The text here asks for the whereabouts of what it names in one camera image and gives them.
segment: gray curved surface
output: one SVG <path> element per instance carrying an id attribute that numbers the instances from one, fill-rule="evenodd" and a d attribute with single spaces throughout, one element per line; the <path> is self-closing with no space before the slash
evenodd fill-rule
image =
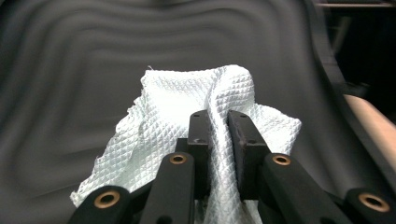
<path id="1" fill-rule="evenodd" d="M 70 192 L 89 176 L 140 95 L 148 65 L 246 67 L 259 104 L 303 122 L 293 156 L 324 189 L 340 197 L 356 187 L 388 189 L 337 109 L 312 46 L 312 33 L 325 34 L 309 24 L 303 1 L 6 1 L 0 7 L 0 222 L 70 218 Z"/>

